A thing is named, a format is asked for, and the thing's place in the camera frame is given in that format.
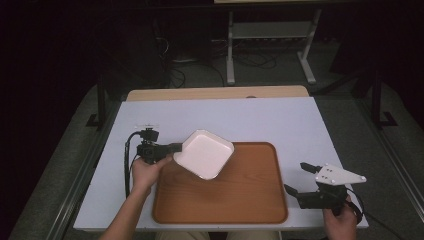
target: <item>wooden board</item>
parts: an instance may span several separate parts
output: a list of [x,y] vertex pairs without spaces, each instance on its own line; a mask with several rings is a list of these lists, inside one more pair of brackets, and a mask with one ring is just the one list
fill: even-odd
[[179,88],[133,90],[127,101],[163,101],[185,99],[309,97],[304,86],[256,86],[225,88]]
[[162,224],[282,223],[287,206],[275,148],[234,143],[219,175],[203,180],[175,162],[158,180],[153,218]]

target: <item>white square plate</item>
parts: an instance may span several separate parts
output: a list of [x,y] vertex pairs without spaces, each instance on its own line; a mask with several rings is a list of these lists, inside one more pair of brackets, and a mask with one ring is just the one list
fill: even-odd
[[234,152],[234,145],[206,130],[196,130],[184,143],[183,151],[174,153],[175,162],[200,178],[218,176]]

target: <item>white table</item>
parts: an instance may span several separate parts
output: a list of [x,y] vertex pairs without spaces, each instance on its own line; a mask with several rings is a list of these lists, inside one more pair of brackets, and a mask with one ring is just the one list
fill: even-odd
[[[103,231],[125,200],[124,143],[146,127],[159,131],[159,144],[183,142],[197,129],[205,129],[234,142],[270,142],[278,155],[282,179],[299,192],[317,190],[314,175],[300,168],[329,163],[341,166],[315,100],[312,97],[194,99],[124,102],[99,160],[74,228]],[[133,138],[130,156],[140,139]],[[137,230],[243,229],[302,230],[323,226],[322,211],[300,209],[286,195],[289,216],[282,224],[159,224],[152,219],[156,186],[147,198]],[[367,227],[366,219],[358,227]]]

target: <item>table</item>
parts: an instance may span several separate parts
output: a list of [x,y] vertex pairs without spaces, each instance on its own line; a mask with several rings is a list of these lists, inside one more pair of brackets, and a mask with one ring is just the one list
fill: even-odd
[[[233,98],[227,98],[231,92]],[[160,132],[159,144],[183,142],[197,129],[233,142],[269,142],[277,150],[283,182],[299,192],[317,189],[314,175],[303,171],[300,162],[341,167],[317,105],[303,87],[137,90],[129,94],[119,110],[74,228],[103,231],[110,224],[125,200],[124,143],[132,132],[145,127]],[[300,209],[296,199],[288,195],[289,216],[282,224],[159,224],[151,216],[155,191],[153,186],[137,230],[288,231],[323,225],[321,210]],[[366,220],[359,224],[366,226]]]
[[[296,0],[215,0],[215,3],[260,3],[260,2],[302,2]],[[296,22],[248,22],[236,23],[233,21],[233,12],[229,14],[228,23],[228,54],[227,54],[227,84],[235,84],[233,63],[233,39],[256,39],[256,38],[305,38],[306,44],[302,51],[297,53],[306,80],[309,84],[315,84],[316,80],[309,66],[307,57],[314,39],[315,31],[321,15],[321,9],[316,9],[310,21]]]

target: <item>brown tray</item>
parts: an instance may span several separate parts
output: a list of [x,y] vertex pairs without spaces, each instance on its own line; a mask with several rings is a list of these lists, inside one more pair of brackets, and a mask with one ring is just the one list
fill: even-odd
[[175,162],[158,180],[153,218],[173,224],[271,224],[287,219],[275,148],[270,143],[234,143],[219,175],[203,180]]

